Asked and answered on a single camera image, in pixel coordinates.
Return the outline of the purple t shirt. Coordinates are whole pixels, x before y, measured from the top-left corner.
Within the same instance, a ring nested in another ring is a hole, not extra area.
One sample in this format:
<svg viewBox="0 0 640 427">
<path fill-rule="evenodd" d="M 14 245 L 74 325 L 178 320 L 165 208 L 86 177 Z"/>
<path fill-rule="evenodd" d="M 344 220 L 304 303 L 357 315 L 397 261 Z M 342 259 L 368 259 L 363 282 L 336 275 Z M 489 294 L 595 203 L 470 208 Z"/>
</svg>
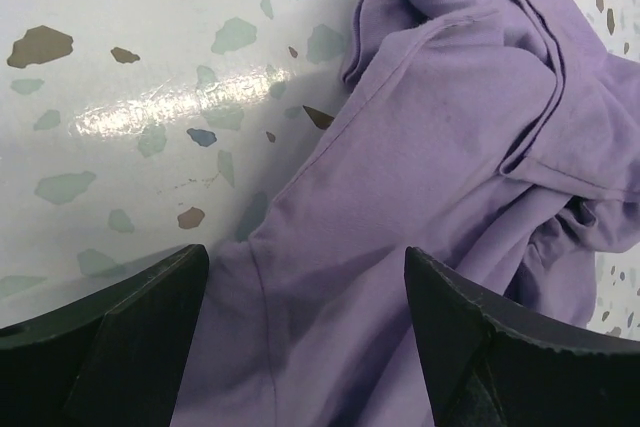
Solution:
<svg viewBox="0 0 640 427">
<path fill-rule="evenodd" d="M 639 66 L 572 0 L 360 0 L 351 94 L 218 251 L 176 426 L 429 426 L 410 246 L 585 326 L 639 241 Z"/>
</svg>

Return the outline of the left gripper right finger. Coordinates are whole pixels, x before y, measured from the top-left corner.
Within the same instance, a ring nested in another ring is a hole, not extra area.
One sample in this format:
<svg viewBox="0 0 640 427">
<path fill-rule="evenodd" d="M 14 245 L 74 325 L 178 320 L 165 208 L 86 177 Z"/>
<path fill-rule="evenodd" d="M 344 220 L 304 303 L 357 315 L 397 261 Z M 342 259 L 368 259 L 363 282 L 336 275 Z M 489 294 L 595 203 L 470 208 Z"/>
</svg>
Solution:
<svg viewBox="0 0 640 427">
<path fill-rule="evenodd" d="M 638 425 L 638 342 L 535 313 L 416 248 L 404 279 L 435 425 Z"/>
</svg>

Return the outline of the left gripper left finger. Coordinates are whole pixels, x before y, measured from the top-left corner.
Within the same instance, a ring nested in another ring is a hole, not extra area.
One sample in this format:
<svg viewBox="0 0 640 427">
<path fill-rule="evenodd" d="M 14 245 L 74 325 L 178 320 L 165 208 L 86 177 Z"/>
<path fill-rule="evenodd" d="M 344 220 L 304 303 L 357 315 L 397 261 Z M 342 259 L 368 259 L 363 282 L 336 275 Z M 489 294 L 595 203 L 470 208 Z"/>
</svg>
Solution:
<svg viewBox="0 0 640 427">
<path fill-rule="evenodd" d="M 170 424 L 209 272 L 189 245 L 1 330 L 4 426 Z"/>
</svg>

